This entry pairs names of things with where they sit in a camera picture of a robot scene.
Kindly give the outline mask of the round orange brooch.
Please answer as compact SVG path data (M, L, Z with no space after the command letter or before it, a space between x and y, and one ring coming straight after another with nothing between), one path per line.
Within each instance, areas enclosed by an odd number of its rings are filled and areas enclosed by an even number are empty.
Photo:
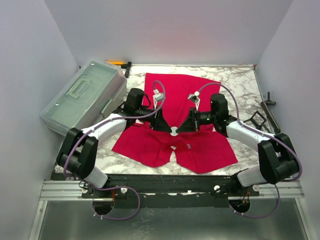
M178 127L176 126L173 126L170 128L170 135L173 136L173 137L176 137L179 133L177 132L178 130Z

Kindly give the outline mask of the red t-shirt garment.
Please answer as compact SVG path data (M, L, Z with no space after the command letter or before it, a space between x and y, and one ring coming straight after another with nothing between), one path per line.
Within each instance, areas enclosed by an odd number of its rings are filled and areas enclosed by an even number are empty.
M151 97L153 82L160 81L165 88L166 98L163 116L170 127L179 127L187 118L194 104L188 100L211 80L184 74L147 73L144 92ZM213 130L213 125L201 126L198 132L180 133L171 136L168 132L150 129L149 124L131 126L120 135L112 151L148 167L160 167L170 161L175 153L181 167L197 174L209 173L238 162L228 140Z

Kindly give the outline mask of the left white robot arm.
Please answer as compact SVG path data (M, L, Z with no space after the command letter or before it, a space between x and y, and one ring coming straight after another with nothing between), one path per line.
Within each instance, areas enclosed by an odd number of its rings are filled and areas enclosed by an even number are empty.
M126 101L118 106L106 119L93 126L71 128L60 147L56 164L63 168L63 174L72 176L93 185L93 191L101 198L107 197L111 185L107 182L108 176L95 166L97 150L100 143L114 135L121 133L134 125L136 120L150 123L151 128L169 132L162 115L162 107L166 99L166 91L153 90L153 109L143 105L143 99L148 95L139 88L132 88Z

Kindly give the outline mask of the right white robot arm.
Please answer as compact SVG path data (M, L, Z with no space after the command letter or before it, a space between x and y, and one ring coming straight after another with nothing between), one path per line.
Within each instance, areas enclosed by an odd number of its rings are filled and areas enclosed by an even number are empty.
M210 111L200 112L194 107L190 108L182 125L173 127L171 133L197 132L202 125L209 124L219 134L237 140L258 153L258 166L233 176L230 191L234 195L243 195L249 186L265 183L274 185L299 173L301 168L290 138L284 133L269 135L231 116L228 101L221 93L211 95Z

